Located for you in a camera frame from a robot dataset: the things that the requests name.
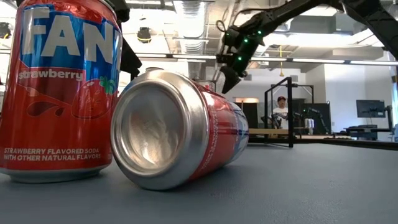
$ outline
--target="person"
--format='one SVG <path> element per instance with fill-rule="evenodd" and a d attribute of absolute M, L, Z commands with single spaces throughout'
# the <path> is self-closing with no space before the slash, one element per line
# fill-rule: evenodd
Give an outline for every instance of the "person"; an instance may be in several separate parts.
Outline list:
<path fill-rule="evenodd" d="M 272 114 L 276 113 L 281 114 L 283 117 L 287 117 L 286 98 L 284 96 L 278 97 L 278 107 L 272 111 Z M 281 129 L 289 128 L 289 122 L 287 121 L 287 118 L 281 118 L 280 116 L 277 116 L 277 120 L 280 123 Z"/>

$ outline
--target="white shirt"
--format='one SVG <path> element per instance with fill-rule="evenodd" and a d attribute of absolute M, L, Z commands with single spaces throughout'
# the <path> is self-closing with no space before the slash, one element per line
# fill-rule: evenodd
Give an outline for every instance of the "white shirt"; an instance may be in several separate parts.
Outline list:
<path fill-rule="evenodd" d="M 287 116 L 287 107 L 285 108 L 275 108 L 273 110 L 273 113 L 280 113 L 283 116 Z M 277 116 L 278 122 L 280 122 L 280 128 L 282 129 L 288 129 L 289 128 L 289 122 L 286 119 L 281 118 L 280 116 Z"/>

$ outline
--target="green leaf graphic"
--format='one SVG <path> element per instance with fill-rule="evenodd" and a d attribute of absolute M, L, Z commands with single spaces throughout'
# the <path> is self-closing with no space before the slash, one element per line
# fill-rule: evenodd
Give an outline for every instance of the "green leaf graphic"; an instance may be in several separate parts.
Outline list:
<path fill-rule="evenodd" d="M 114 86 L 116 86 L 114 80 L 108 80 L 107 77 L 99 77 L 99 85 L 105 88 L 105 94 L 113 94 Z"/>

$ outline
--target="strawberry graphic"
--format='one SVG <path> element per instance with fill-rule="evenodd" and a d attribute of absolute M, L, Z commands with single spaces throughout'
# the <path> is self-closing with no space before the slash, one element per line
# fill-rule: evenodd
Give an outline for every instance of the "strawberry graphic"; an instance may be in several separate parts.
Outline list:
<path fill-rule="evenodd" d="M 98 118 L 112 106 L 116 84 L 107 77 L 92 79 L 80 87 L 72 103 L 72 115 L 81 119 Z"/>

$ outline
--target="table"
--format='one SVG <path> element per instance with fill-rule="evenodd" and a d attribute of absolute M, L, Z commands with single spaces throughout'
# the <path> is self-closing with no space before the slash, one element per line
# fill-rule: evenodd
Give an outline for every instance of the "table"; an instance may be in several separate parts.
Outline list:
<path fill-rule="evenodd" d="M 13 183 L 1 223 L 398 223 L 398 152 L 250 146 L 234 163 L 168 192 L 138 189 L 111 165 L 92 179 Z"/>
<path fill-rule="evenodd" d="M 363 140 L 371 140 L 377 141 L 377 134 L 381 133 L 391 133 L 391 129 L 389 128 L 366 128 L 366 127 L 354 127 L 354 128 L 345 128 L 347 135 L 363 139 Z"/>

